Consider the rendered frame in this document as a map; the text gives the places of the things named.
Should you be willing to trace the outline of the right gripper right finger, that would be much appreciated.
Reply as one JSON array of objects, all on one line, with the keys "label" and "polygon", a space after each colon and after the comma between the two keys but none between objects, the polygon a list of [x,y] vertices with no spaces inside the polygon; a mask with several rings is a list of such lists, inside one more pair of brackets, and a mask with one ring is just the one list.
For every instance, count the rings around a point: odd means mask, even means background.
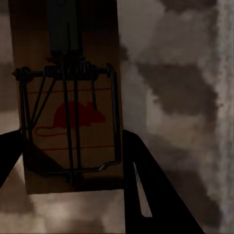
[{"label": "right gripper right finger", "polygon": [[[122,131],[122,156],[126,234],[204,234],[138,135]],[[153,217],[141,214],[134,162]]]}]

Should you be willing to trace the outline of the mousetrap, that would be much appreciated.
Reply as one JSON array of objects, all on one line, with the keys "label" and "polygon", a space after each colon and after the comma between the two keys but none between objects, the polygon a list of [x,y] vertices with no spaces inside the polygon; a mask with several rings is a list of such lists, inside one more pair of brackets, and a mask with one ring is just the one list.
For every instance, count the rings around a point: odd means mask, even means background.
[{"label": "mousetrap", "polygon": [[8,0],[26,194],[124,189],[117,0]]}]

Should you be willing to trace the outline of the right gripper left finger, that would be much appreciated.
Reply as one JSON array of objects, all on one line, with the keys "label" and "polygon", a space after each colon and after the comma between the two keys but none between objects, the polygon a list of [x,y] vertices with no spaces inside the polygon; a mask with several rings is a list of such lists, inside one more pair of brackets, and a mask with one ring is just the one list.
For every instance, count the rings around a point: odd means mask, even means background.
[{"label": "right gripper left finger", "polygon": [[0,135],[0,188],[22,153],[20,130]]}]

